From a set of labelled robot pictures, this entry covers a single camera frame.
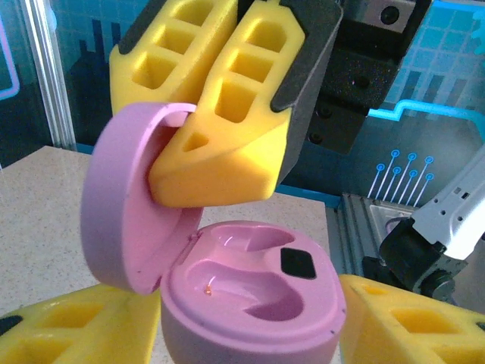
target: robotic arm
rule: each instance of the robotic arm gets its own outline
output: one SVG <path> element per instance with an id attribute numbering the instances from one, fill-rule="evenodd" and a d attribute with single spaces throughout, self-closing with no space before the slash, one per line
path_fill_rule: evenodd
<path id="1" fill-rule="evenodd" d="M 381 264 L 404 288 L 452 302 L 453 278 L 485 231 L 485 146 L 434 199 L 380 246 Z"/>

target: earbud case lid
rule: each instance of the earbud case lid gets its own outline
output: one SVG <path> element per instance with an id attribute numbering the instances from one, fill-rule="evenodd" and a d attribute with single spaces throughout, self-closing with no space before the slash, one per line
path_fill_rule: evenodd
<path id="1" fill-rule="evenodd" d="M 81 239 L 102 283 L 149 294 L 188 247 L 201 208 L 172 209 L 152 199 L 153 161 L 196 107 L 137 103 L 103 130 L 89 163 L 81 201 Z"/>

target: yellow foam pad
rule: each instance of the yellow foam pad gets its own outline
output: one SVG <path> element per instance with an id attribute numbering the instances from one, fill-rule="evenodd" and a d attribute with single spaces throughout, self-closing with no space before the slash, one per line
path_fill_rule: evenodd
<path id="1" fill-rule="evenodd" d="M 291 109 L 270 103 L 305 34 L 290 9 L 256 0 L 217 57 L 197 110 L 149 173 L 169 207 L 267 199 L 276 188 Z"/>
<path id="2" fill-rule="evenodd" d="M 237 0 L 167 0 L 130 53 L 111 51 L 113 113 L 134 102 L 196 104 L 236 22 Z"/>
<path id="3" fill-rule="evenodd" d="M 160 322 L 160 293 L 140 296 L 97 285 L 24 307 L 0 337 L 4 364 L 148 364 Z"/>
<path id="4" fill-rule="evenodd" d="M 352 275 L 340 276 L 346 364 L 484 364 L 485 315 Z"/>

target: pink earbud case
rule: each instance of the pink earbud case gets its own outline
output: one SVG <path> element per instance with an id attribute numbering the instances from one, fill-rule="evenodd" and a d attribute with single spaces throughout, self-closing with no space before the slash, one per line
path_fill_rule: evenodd
<path id="1" fill-rule="evenodd" d="M 175 363 L 329 363 L 346 317 L 330 259 L 298 231 L 252 221 L 200 230 L 202 209 L 152 200 L 150 166 L 190 104 L 127 106 L 96 144 L 81 235 L 105 284 L 161 289 L 161 326 Z"/>

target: speckled countertop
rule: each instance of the speckled countertop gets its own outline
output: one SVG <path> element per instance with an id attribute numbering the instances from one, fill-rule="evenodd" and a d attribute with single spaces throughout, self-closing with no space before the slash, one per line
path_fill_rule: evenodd
<path id="1" fill-rule="evenodd" d="M 88 163 L 88 155 L 44 147 L 0 171 L 0 315 L 96 284 L 79 230 Z M 276 193 L 265 202 L 205 209 L 202 226 L 224 220 L 286 225 L 329 251 L 321 202 Z M 337 350 L 332 364 L 340 362 Z M 161 330 L 152 363 L 173 363 Z"/>

